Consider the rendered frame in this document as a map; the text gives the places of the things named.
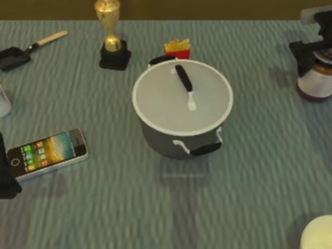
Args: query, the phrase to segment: gray cooking pot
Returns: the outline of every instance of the gray cooking pot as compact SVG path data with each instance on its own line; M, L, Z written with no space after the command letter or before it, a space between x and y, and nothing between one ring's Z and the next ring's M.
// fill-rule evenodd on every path
M183 160L221 148L233 93L216 69L158 57L136 81L132 97L144 137L159 154Z

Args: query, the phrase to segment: app icon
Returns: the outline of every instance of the app icon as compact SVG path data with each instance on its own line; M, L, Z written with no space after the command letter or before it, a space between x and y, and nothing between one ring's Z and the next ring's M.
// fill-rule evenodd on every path
M31 151L31 146L30 145L25 145L23 150L24 151Z
M41 164L40 164L42 167L45 167L47 165L47 161L42 161Z
M42 142L42 141L37 142L37 143L36 143L36 146L37 146L37 148L42 148L42 146L43 146L43 142Z
M32 171L32 170L35 170L35 169L36 169L36 167L35 167L34 164L29 165L27 168L29 169L29 171Z
M32 159L32 154L26 154L25 158L26 158L26 160Z

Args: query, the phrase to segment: black shovel blade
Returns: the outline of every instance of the black shovel blade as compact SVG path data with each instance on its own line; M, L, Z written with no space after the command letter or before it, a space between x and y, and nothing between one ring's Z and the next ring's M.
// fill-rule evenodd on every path
M16 47L11 47L0 52L0 69L4 72L26 64L31 60L29 56L23 57L24 52Z

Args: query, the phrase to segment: gray wooden surface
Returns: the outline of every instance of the gray wooden surface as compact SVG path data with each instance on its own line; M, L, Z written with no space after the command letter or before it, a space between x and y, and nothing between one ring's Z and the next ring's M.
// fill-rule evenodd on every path
M2 21L0 50L69 36L0 73L14 99L0 119L7 147L80 127L90 158L22 184L0 201L1 249L298 249L310 219L332 212L332 101L295 92L290 41L315 40L298 22L120 22L132 59L98 67L97 21ZM135 80L165 42L191 40L191 58L234 91L223 148L177 162L150 149L131 104Z

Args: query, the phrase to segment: gold trophy cup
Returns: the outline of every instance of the gold trophy cup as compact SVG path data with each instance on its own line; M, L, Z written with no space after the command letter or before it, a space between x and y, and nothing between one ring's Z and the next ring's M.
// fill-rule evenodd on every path
M97 16L103 26L108 30L103 47L101 49L101 68L113 70L125 70L127 68L131 52L127 49L127 42L121 40L114 33L114 28L120 16L119 0L98 0L94 4Z

